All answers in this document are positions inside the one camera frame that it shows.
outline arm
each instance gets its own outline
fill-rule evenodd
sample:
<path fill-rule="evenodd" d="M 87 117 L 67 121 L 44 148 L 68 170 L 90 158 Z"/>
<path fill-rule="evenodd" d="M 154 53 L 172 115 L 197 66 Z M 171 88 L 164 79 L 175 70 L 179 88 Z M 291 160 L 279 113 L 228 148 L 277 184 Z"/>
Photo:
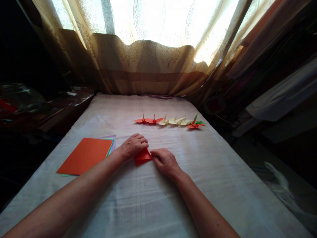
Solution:
<path fill-rule="evenodd" d="M 239 237 L 230 224 L 178 166 L 175 156 L 165 148 L 152 150 L 157 168 L 177 186 L 201 237 Z"/>
<path fill-rule="evenodd" d="M 123 162 L 147 148 L 140 134 L 50 196 L 3 237 L 61 237 Z"/>

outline wrinkled sheet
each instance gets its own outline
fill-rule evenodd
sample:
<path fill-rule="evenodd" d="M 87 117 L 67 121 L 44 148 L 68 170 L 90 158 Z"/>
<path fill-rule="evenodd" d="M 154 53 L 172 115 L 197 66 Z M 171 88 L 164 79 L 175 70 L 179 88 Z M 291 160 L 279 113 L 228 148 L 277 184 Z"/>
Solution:
<path fill-rule="evenodd" d="M 166 147 L 241 237 L 310 237 L 310 233 L 210 125 L 136 124 L 146 117 L 191 119 L 197 109 L 184 99 L 98 94 L 65 138 L 0 215 L 0 236 L 75 176 L 58 168 L 84 137 L 117 135 L 119 147 L 140 133 L 149 149 Z M 200 113 L 199 120 L 207 122 Z M 69 237 L 196 237 L 189 211 L 176 187 L 153 161 L 124 164 L 98 199 L 73 223 Z"/>

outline yellow origami crane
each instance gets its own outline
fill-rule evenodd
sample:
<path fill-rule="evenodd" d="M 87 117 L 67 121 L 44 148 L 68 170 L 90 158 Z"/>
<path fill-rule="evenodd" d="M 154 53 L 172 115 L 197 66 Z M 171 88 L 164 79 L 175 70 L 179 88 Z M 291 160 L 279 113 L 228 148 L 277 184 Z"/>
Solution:
<path fill-rule="evenodd" d="M 179 119 L 179 120 L 181 120 L 179 122 L 179 125 L 181 125 L 181 126 L 187 126 L 187 125 L 189 125 L 189 124 L 191 124 L 193 122 L 192 120 L 186 120 L 186 114 L 185 114 L 185 117 L 183 117 L 181 119 Z"/>
<path fill-rule="evenodd" d="M 168 119 L 166 119 L 166 114 L 165 114 L 165 117 L 164 117 L 164 119 L 159 123 L 159 125 L 167 125 L 168 124 L 168 122 L 169 122 L 169 120 Z"/>
<path fill-rule="evenodd" d="M 169 119 L 168 123 L 172 125 L 177 125 L 177 116 L 174 119 Z"/>

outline sunlight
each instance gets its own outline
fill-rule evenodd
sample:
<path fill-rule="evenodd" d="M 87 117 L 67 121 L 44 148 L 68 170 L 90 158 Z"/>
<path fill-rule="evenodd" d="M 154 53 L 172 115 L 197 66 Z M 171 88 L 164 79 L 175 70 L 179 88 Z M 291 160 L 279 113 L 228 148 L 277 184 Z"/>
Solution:
<path fill-rule="evenodd" d="M 52 0 L 62 27 L 74 29 L 63 0 Z M 92 33 L 107 32 L 105 21 L 126 44 L 151 40 L 168 47 L 191 45 L 195 62 L 210 65 L 222 44 L 238 0 L 81 0 L 81 15 Z"/>
<path fill-rule="evenodd" d="M 58 15 L 59 21 L 62 24 L 63 29 L 67 30 L 74 30 L 74 26 L 69 19 L 68 13 L 66 11 L 66 8 L 64 6 L 64 3 L 62 0 L 52 0 L 52 3 L 54 5 L 55 11 Z"/>

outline plastic bag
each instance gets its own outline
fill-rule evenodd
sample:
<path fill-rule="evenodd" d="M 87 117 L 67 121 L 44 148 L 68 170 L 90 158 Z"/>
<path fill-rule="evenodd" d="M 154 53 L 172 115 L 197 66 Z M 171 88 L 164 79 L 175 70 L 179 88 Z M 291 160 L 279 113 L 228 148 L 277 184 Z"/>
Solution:
<path fill-rule="evenodd" d="M 288 181 L 273 165 L 265 162 L 265 166 L 272 171 L 277 178 L 278 184 L 263 181 L 270 190 L 281 200 L 281 202 L 294 214 L 294 216 L 309 230 L 317 236 L 317 216 L 303 211 L 295 202 L 294 195 L 288 188 Z"/>

